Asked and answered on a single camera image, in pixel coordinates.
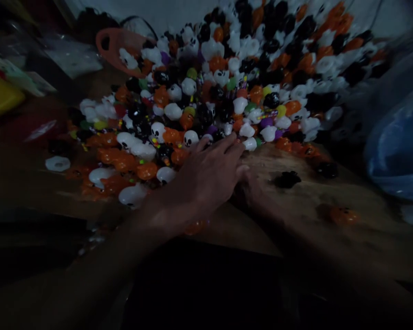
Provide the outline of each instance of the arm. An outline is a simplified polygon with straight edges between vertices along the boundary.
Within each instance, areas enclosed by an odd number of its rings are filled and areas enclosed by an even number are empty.
[[[152,192],[105,243],[53,278],[35,304],[13,306],[0,326],[7,321],[15,329],[82,329],[103,316],[101,303],[126,284],[145,256],[231,197],[245,150],[235,138],[233,133],[206,150],[209,140],[201,140],[171,183]],[[8,306],[0,306],[0,315]]]
[[[332,297],[345,304],[345,310],[352,312],[354,318],[413,322],[413,296],[408,291],[350,249],[328,244],[330,237],[322,226],[288,214],[262,192],[248,167],[239,188],[246,200],[246,211],[286,258],[305,274],[314,277],[317,270],[332,286],[335,284]]]

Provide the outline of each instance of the plastic figurine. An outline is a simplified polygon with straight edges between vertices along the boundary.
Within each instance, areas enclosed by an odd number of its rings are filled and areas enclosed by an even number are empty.
[[[155,163],[149,162],[139,165],[136,169],[136,175],[139,179],[147,181],[156,176],[158,167]]]
[[[141,206],[142,201],[147,196],[147,189],[144,185],[137,183],[132,187],[124,188],[118,195],[119,201],[129,206],[131,209],[137,209]]]
[[[300,183],[301,179],[297,172],[282,172],[281,176],[274,179],[274,184],[279,188],[291,189],[297,183]]]
[[[337,225],[353,225],[359,220],[359,215],[349,208],[332,207],[329,213],[330,219]]]

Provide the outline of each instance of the white wall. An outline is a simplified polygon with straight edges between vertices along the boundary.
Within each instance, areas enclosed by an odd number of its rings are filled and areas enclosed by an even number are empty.
[[[77,17],[85,7],[105,11],[118,21],[130,15],[146,19],[161,35],[169,26],[179,31],[185,23],[200,22],[219,0],[65,0]],[[345,0],[349,12],[371,22],[380,0]],[[373,31],[377,37],[395,37],[413,28],[412,0],[383,0]]]

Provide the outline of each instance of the finger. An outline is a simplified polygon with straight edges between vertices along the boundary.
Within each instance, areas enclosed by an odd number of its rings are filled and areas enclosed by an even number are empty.
[[[219,142],[214,143],[212,146],[215,150],[221,151],[222,153],[225,153],[225,151],[233,145],[235,139],[237,138],[237,135],[235,132],[232,132],[229,134],[226,138],[220,140]]]
[[[194,149],[195,153],[201,152],[203,151],[203,149],[205,149],[205,147],[207,146],[207,144],[210,142],[210,139],[207,137],[203,137],[201,138],[201,140],[199,141],[199,143],[196,145],[196,148]]]
[[[226,150],[227,157],[230,160],[233,160],[234,162],[237,163],[237,161],[240,159],[240,156],[242,153],[245,151],[245,145],[243,143],[236,143],[233,144],[231,147]]]

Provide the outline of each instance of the wire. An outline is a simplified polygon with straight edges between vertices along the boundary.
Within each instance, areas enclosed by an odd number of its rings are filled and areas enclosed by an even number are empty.
[[[137,15],[129,16],[129,17],[123,19],[123,20],[119,23],[119,25],[120,25],[121,27],[124,27],[124,24],[125,24],[125,23],[127,23],[128,21],[130,21],[130,20],[132,20],[132,19],[134,19],[134,18],[140,18],[141,20],[143,20],[144,23],[148,26],[148,28],[150,29],[150,31],[151,31],[151,32],[153,33],[153,35],[155,36],[155,39],[158,40],[158,37],[157,37],[157,34],[156,34],[155,30],[154,30],[154,29],[151,27],[151,25],[150,25],[145,19],[143,19],[141,16],[137,16]]]

